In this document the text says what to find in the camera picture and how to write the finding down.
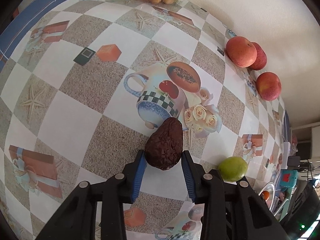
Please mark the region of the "dark dried date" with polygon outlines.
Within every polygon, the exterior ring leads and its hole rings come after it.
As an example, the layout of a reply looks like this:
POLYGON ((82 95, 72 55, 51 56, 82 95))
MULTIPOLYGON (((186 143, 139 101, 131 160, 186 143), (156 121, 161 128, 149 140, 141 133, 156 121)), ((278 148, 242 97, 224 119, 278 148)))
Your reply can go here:
POLYGON ((167 118, 149 137, 144 150, 147 163, 163 171, 180 161, 182 151, 182 124, 176 118, 167 118))

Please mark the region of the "small mandarin on tray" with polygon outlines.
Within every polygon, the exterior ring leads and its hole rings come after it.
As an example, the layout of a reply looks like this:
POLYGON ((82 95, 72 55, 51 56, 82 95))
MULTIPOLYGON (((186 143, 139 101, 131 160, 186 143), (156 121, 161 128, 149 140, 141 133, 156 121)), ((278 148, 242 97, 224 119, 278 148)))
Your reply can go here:
POLYGON ((263 191, 262 193, 261 193, 261 195, 262 195, 262 197, 263 197, 263 199, 265 200, 265 201, 268 201, 268 199, 269 199, 269 197, 270 197, 270 193, 268 192, 268 191, 263 191))

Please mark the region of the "large green jujube fruit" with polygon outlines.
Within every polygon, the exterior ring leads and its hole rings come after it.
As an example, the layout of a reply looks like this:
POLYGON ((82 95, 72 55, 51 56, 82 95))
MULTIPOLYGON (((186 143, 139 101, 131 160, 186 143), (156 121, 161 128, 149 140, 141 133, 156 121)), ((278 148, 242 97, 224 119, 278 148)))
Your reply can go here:
POLYGON ((248 164, 240 157, 229 157, 222 161, 217 169, 223 180, 236 182, 245 176, 248 164))

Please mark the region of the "silver metal oval tray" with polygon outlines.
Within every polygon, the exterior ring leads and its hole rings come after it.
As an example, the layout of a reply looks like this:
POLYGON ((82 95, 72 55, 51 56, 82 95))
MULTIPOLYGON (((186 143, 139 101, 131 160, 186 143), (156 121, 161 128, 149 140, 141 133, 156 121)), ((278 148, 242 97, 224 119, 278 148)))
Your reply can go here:
POLYGON ((268 209, 274 216, 279 214, 284 205, 289 201, 287 193, 276 190, 274 183, 267 183, 259 193, 259 197, 265 201, 268 209))

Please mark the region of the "teal toy box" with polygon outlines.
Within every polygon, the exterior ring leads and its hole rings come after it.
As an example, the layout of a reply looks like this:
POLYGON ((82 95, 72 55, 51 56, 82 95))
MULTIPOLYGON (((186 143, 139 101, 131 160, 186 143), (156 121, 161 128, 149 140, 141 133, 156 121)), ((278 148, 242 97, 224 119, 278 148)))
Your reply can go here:
POLYGON ((298 179, 297 170, 282 170, 280 176, 280 186, 283 188, 293 188, 298 179))

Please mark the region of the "black device on right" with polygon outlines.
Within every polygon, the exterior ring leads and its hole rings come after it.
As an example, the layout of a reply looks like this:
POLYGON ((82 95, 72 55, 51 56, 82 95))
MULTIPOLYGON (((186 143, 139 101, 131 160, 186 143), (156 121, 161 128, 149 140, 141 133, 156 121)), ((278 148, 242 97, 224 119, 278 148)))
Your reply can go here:
POLYGON ((319 196, 311 182, 297 180, 286 216, 280 221, 289 239, 300 238, 319 215, 319 196))

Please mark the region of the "black plug adapter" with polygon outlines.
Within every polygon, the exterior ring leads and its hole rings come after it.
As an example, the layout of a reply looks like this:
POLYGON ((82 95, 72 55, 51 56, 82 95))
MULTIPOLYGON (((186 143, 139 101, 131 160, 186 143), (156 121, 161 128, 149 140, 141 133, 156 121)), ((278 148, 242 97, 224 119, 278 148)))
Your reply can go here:
POLYGON ((288 167, 298 167, 300 165, 300 156, 289 156, 287 159, 288 167))

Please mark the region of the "white power strip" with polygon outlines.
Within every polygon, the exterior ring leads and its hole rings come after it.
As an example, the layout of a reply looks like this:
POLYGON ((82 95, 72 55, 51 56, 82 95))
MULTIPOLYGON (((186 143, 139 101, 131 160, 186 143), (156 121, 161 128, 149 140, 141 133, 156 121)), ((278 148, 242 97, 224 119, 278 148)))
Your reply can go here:
POLYGON ((284 169, 286 170, 288 165, 287 165, 287 162, 288 162, 288 157, 290 156, 290 153, 291 153, 291 144, 290 142, 283 142, 283 158, 282 158, 282 165, 281 165, 281 169, 284 169))

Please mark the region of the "white shelf furniture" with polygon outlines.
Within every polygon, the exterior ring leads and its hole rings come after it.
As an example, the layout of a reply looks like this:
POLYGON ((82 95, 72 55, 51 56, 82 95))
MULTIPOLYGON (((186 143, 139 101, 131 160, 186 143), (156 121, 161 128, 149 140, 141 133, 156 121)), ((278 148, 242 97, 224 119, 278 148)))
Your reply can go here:
POLYGON ((319 158, 319 126, 295 129, 293 137, 297 139, 297 156, 302 160, 319 158))

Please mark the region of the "red apple right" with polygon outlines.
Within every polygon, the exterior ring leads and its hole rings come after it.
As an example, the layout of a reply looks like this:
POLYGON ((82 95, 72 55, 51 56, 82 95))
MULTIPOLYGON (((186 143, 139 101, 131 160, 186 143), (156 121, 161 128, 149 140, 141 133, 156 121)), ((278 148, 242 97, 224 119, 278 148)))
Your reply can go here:
POLYGON ((260 74, 256 81, 256 87, 260 97, 266 101, 273 101, 281 94, 281 81, 273 72, 260 74))

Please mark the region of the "dark red apple middle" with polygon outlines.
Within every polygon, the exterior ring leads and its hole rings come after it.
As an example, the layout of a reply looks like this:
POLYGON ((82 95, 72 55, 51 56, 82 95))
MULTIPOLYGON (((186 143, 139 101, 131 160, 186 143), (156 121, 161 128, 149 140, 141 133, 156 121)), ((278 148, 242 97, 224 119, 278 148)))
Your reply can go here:
POLYGON ((267 55, 259 44, 257 44, 256 42, 252 42, 252 44, 257 50, 257 58, 255 62, 250 65, 250 68, 252 70, 262 70, 267 64, 267 55))

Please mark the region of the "pale pink apple left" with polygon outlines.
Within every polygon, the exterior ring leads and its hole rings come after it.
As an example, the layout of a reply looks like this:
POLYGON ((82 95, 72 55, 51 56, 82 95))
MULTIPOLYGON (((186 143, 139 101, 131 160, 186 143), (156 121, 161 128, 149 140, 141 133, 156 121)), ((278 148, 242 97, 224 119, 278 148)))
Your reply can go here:
POLYGON ((247 38, 236 36, 226 43, 226 53, 238 67, 251 66, 257 58, 257 49, 247 38))

